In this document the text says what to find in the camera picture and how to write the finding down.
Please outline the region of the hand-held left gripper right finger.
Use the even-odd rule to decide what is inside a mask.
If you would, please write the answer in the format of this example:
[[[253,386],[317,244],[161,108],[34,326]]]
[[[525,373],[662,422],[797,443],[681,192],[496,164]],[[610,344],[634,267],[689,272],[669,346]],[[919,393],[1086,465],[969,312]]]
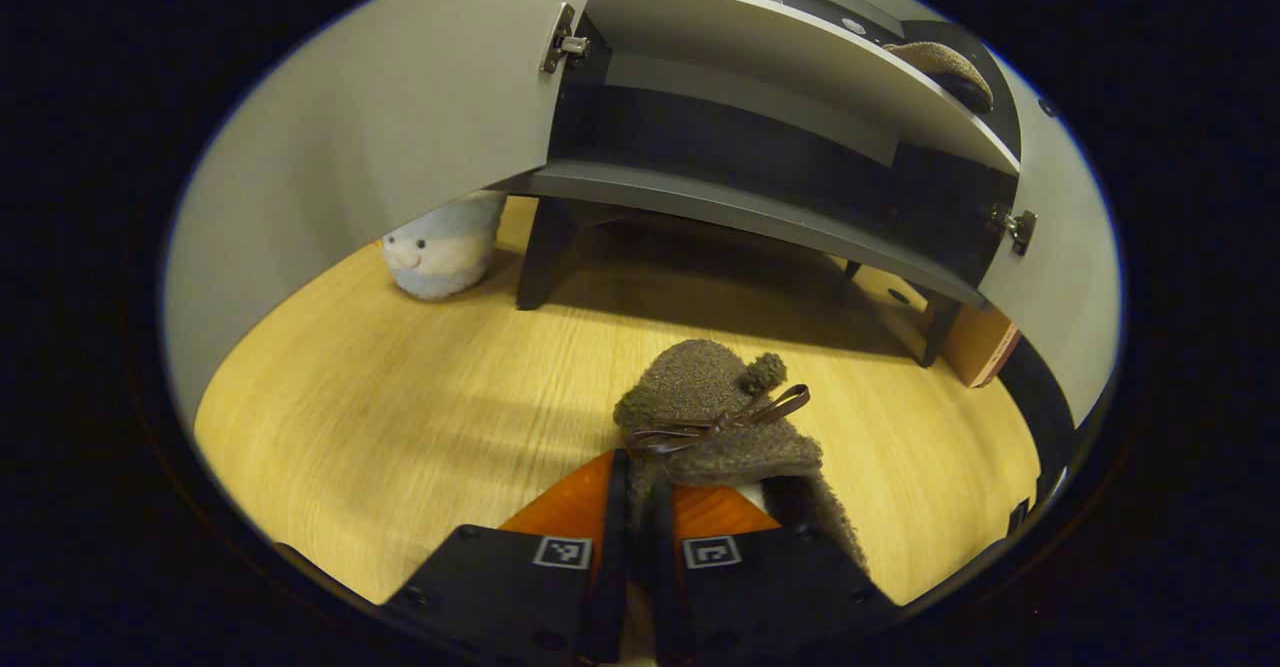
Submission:
[[[806,483],[765,483],[769,516],[730,486],[652,493],[652,621],[660,663],[819,663],[899,607],[818,524]]]

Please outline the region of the brown fuzzy shoe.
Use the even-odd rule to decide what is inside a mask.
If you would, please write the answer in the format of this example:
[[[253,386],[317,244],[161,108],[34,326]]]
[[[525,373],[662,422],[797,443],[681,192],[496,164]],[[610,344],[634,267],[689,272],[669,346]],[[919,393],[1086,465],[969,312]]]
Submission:
[[[956,49],[937,42],[883,44],[882,47],[928,76],[973,114],[986,115],[993,110],[995,96],[987,79]]]
[[[835,490],[822,474],[823,449],[790,421],[792,408],[772,390],[787,380],[778,355],[745,364],[726,344],[672,344],[646,367],[614,406],[613,420],[634,462],[628,498],[631,530],[643,526],[660,479],[676,486],[727,486],[777,516],[785,486],[797,488],[803,520],[833,538],[864,570],[867,558]]]

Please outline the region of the blue and white plush toy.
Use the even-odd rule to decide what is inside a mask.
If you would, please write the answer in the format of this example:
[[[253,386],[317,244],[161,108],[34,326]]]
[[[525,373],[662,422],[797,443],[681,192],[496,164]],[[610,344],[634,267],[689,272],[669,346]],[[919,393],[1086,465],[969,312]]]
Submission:
[[[419,301],[443,301],[479,283],[506,201],[498,189],[476,189],[389,230],[380,246],[396,285]]]

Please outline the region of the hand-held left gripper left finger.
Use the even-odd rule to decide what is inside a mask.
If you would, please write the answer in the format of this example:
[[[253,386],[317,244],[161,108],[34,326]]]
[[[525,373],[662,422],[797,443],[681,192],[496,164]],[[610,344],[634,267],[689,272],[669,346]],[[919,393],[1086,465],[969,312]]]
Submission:
[[[617,662],[628,469],[623,449],[608,449],[498,529],[457,526],[387,615],[476,663]]]

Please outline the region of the orange and white book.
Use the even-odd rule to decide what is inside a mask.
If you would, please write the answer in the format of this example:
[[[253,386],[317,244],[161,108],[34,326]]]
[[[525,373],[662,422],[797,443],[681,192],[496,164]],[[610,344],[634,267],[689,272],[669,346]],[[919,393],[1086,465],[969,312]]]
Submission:
[[[989,385],[1021,341],[1020,328],[1001,310],[965,303],[947,335],[942,356],[965,388]]]

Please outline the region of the white shoe cabinet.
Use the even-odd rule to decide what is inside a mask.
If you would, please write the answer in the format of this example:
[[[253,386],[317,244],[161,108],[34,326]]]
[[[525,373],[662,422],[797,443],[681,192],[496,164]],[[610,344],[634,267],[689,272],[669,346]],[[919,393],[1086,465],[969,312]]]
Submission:
[[[914,280],[931,365],[1012,213],[1016,105],[982,38],[909,0],[588,0],[562,8],[547,58],[564,67],[548,161],[507,181],[538,198],[516,303],[536,310],[580,230],[704,221]],[[980,70],[978,115],[883,44],[937,42]]]

